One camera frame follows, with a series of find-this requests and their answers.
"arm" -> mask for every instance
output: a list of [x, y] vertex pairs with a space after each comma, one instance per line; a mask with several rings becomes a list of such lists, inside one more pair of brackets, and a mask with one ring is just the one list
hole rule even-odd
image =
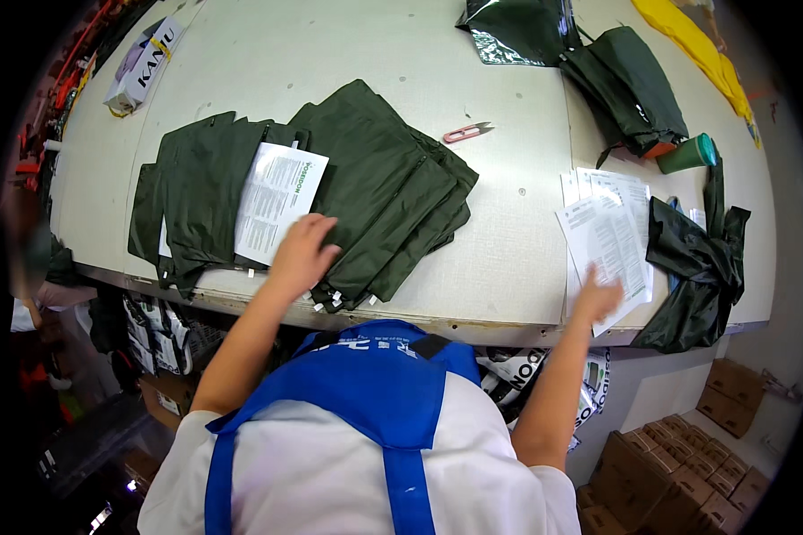
[[289, 229], [280, 244], [268, 280], [253, 296], [205, 368], [193, 411], [225, 414], [240, 407], [265, 371], [270, 347], [289, 305], [330, 268], [339, 246], [321, 248], [336, 218], [309, 214]]
[[591, 266], [574, 314], [547, 359], [512, 432], [514, 452], [518, 461], [527, 466], [548, 465], [565, 471], [565, 455], [574, 433], [579, 389], [589, 349], [589, 329], [592, 323], [618, 306], [623, 293], [621, 283], [596, 284], [595, 272]]

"stack of green bags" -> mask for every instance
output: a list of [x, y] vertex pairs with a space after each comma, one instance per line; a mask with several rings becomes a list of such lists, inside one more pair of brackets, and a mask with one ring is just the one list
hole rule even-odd
[[[390, 300], [470, 218], [466, 198], [479, 175], [407, 126], [363, 80], [307, 103], [288, 125], [234, 119], [215, 115], [165, 135], [156, 163], [140, 169], [128, 251], [185, 298], [209, 267], [265, 267], [234, 251], [240, 193], [260, 142], [297, 140], [330, 159], [311, 208], [339, 218], [327, 242], [343, 251], [312, 290], [328, 312], [353, 310], [373, 294]], [[158, 254], [162, 219], [171, 259]]]

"stack of cardboard boxes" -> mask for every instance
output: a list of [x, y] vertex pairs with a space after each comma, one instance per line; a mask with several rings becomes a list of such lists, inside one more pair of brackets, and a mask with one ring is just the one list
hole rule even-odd
[[733, 535], [769, 486], [717, 440], [677, 415], [612, 432], [577, 490], [584, 535]]
[[760, 374], [734, 360], [718, 358], [711, 365], [696, 409], [740, 438], [753, 422], [764, 387]]

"green lid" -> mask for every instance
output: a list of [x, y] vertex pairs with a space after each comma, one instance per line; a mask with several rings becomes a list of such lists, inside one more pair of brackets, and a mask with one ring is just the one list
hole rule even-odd
[[705, 165], [717, 165], [717, 152], [714, 151], [714, 144], [711, 141], [711, 136], [705, 134], [699, 134], [697, 141], [699, 142], [699, 155], [702, 157], [702, 161], [705, 162]]

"white t-shirt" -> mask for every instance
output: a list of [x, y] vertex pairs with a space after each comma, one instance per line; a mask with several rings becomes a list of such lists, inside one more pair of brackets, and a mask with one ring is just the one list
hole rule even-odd
[[[154, 535], [204, 530], [214, 412], [188, 414], [155, 476], [138, 528]], [[277, 401], [238, 431], [234, 534], [392, 533], [381, 448], [304, 401]], [[472, 382], [446, 374], [434, 448], [422, 453], [437, 534], [579, 535], [574, 486], [551, 466], [527, 468], [503, 417]]]

